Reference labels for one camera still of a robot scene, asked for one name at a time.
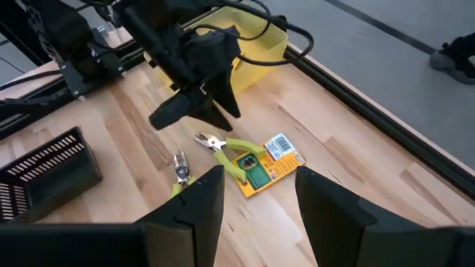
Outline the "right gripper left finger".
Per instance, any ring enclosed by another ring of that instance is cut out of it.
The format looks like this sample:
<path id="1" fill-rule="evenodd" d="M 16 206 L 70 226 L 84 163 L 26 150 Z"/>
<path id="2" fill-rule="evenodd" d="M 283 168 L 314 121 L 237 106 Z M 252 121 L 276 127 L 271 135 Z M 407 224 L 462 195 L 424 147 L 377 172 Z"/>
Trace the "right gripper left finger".
<path id="1" fill-rule="evenodd" d="M 1 267 L 213 266 L 224 177 L 214 166 L 133 223 L 3 226 Z"/>

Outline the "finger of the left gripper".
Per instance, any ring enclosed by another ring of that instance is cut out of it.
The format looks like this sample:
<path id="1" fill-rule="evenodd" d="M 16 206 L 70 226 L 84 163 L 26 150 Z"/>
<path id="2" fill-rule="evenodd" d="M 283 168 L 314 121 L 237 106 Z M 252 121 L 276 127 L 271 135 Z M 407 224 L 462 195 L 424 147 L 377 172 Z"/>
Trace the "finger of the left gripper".
<path id="1" fill-rule="evenodd" d="M 155 129 L 164 129 L 184 116 L 196 118 L 207 108 L 209 101 L 209 96 L 198 90 L 178 91 L 149 116 L 149 122 Z"/>
<path id="2" fill-rule="evenodd" d="M 231 85 L 231 73 L 221 72 L 200 88 L 201 101 L 194 109 L 194 118 L 206 122 L 216 128 L 230 132 L 233 127 L 229 120 L 218 109 L 216 103 L 234 118 L 240 118 L 240 109 Z"/>

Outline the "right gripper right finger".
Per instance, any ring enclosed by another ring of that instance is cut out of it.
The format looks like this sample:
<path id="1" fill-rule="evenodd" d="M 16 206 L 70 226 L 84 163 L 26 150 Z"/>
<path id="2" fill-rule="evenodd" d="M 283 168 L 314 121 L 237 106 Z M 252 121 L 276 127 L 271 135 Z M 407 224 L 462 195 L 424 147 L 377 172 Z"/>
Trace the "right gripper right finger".
<path id="1" fill-rule="evenodd" d="M 319 266 L 474 267 L 474 228 L 426 228 L 308 167 L 295 190 Z"/>

